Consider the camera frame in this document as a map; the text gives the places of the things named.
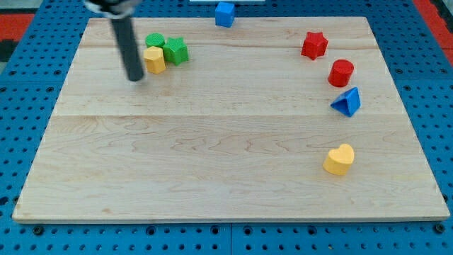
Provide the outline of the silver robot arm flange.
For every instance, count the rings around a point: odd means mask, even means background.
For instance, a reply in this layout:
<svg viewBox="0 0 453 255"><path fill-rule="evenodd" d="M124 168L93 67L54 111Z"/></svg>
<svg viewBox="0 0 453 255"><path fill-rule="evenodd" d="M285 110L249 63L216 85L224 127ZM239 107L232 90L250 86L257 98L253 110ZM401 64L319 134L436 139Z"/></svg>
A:
<svg viewBox="0 0 453 255"><path fill-rule="evenodd" d="M111 19L131 16L141 3L142 0L84 0L88 10Z"/></svg>

